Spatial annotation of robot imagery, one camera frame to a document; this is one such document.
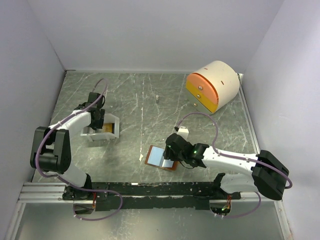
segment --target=white enclosure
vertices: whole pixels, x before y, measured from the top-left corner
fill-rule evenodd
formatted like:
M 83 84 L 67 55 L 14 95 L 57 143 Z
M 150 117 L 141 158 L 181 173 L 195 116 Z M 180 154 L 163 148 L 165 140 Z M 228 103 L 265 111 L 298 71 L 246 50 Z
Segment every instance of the white enclosure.
M 0 2 L 0 239 L 24 181 L 35 129 L 48 125 L 63 68 L 26 0 Z
M 260 147 L 290 170 L 283 200 L 296 239 L 319 239 L 319 39 L 320 2 L 286 0 L 243 80 Z
M 67 70 L 243 73 L 283 0 L 28 0 Z
M 64 70 L 190 73 L 215 60 L 244 73 L 259 145 L 290 170 L 293 236 L 319 238 L 318 0 L 3 0 L 0 32 L 0 239 Z

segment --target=open box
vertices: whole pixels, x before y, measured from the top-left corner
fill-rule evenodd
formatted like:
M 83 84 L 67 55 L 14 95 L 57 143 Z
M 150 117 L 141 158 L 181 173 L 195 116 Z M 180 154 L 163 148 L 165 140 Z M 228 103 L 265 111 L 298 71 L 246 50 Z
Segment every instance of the open box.
M 80 136 L 86 137 L 89 141 L 110 140 L 119 138 L 120 119 L 111 113 L 104 115 L 102 129 L 93 130 L 91 127 L 84 127 L 81 130 Z

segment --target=marble floor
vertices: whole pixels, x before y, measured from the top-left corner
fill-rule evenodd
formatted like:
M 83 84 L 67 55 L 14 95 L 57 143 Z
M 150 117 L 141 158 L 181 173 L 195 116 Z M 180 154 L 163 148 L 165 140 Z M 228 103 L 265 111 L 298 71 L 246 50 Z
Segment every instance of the marble floor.
M 68 71 L 60 91 L 51 124 L 69 115 L 101 78 L 109 79 L 106 113 L 120 118 L 119 139 L 89 142 L 80 134 L 71 139 L 72 161 L 90 174 L 94 182 L 197 182 L 213 181 L 226 169 L 186 169 L 178 165 L 175 172 L 145 165 L 150 145 L 164 147 L 175 124 L 195 108 L 186 98 L 187 74 L 160 73 L 83 73 Z M 101 82 L 96 92 L 103 91 Z M 231 102 L 213 114 L 219 127 L 216 147 L 222 150 L 253 153 L 245 110 L 238 94 Z M 188 140 L 210 144 L 215 129 L 202 115 L 189 116 L 182 124 L 188 127 Z M 34 182 L 52 182 L 35 173 Z

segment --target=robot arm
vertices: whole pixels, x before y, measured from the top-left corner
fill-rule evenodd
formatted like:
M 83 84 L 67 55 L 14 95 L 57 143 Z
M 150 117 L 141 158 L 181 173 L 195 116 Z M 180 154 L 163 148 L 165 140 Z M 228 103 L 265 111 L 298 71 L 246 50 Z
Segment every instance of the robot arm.
M 90 92 L 88 101 L 80 104 L 72 113 L 80 112 L 81 109 L 92 104 L 99 95 L 99 93 Z M 61 126 L 49 136 L 39 156 L 39 166 L 43 171 L 56 173 L 76 187 L 92 189 L 90 176 L 72 163 L 70 138 L 85 127 L 91 127 L 94 130 L 101 129 L 105 116 L 105 110 L 101 109 L 103 105 L 103 99 L 99 100 L 87 111 L 61 124 Z M 38 127 L 35 130 L 30 157 L 30 164 L 33 168 L 36 168 L 35 156 L 40 142 L 50 129 L 59 124 L 58 122 L 49 127 Z
M 186 138 L 179 135 L 179 132 L 170 135 L 165 144 L 163 156 L 166 160 L 184 161 L 192 167 L 224 168 L 237 172 L 238 174 L 223 173 L 218 176 L 220 188 L 228 194 L 260 192 L 272 200 L 282 199 L 287 180 L 266 166 L 248 161 L 248 159 L 253 159 L 266 163 L 288 176 L 288 169 L 269 151 L 262 150 L 258 155 L 255 155 L 218 150 L 219 154 L 217 154 L 213 147 L 207 144 L 192 145 Z M 245 158 L 247 161 L 222 156 L 224 154 Z

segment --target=white box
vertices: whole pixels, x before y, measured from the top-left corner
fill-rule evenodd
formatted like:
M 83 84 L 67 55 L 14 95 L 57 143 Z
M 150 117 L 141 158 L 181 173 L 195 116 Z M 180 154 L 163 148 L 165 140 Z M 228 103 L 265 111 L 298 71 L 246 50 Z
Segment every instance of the white box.
M 103 132 L 102 129 L 93 130 L 91 127 L 84 127 L 81 130 L 80 136 L 86 137 L 89 141 L 97 140 L 110 140 L 119 138 L 119 126 L 120 119 L 117 116 L 112 115 L 111 113 L 106 113 L 104 115 L 104 124 L 114 124 L 114 133 L 112 132 Z

